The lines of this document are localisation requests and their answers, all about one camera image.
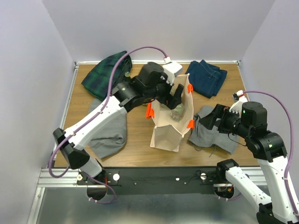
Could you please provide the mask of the clear bottle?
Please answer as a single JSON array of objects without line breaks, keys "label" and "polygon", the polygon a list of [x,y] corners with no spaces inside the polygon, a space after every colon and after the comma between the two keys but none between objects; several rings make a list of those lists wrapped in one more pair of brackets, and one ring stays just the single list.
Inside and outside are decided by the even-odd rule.
[{"label": "clear bottle", "polygon": [[170,116],[173,120],[179,121],[182,118],[183,112],[184,112],[184,104],[179,104],[176,106],[176,108],[171,110]]}]

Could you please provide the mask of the beige canvas tote bag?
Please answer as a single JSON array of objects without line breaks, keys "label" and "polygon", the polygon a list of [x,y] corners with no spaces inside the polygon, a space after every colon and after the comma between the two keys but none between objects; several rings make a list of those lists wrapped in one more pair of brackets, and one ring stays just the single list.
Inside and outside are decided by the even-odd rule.
[{"label": "beige canvas tote bag", "polygon": [[189,74],[179,75],[175,78],[171,93],[179,84],[184,87],[181,97],[184,109],[178,120],[174,120],[171,117],[171,110],[157,100],[147,105],[146,118],[152,119],[154,122],[150,142],[152,148],[178,152],[182,139],[194,128],[193,86],[189,82]]}]

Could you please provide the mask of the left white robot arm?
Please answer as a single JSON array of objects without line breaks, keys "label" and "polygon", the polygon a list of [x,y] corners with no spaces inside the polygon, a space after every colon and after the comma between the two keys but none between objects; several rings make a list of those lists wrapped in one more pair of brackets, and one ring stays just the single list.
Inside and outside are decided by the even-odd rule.
[{"label": "left white robot arm", "polygon": [[148,62],[137,76],[118,83],[107,98],[78,123],[66,130],[56,129],[53,135],[68,167],[85,172],[93,184],[101,183],[104,177],[102,165],[86,152],[86,145],[113,119],[126,115],[147,100],[157,100],[169,109],[176,108],[182,102],[184,87],[179,84],[174,93],[171,89],[175,77],[182,71],[183,67],[177,62],[165,65]]}]

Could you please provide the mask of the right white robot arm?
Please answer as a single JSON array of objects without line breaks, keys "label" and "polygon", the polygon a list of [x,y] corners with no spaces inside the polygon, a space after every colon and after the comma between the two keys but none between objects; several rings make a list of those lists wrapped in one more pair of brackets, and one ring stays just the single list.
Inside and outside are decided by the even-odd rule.
[{"label": "right white robot arm", "polygon": [[245,140],[248,150],[257,159],[265,177],[269,194],[248,178],[232,159],[217,163],[215,178],[229,182],[254,206],[260,224],[297,224],[299,222],[296,193],[286,170],[288,155],[282,138],[267,129],[267,110],[261,103],[245,102],[240,112],[217,104],[199,120],[206,129],[217,127],[220,133],[234,134]]}]

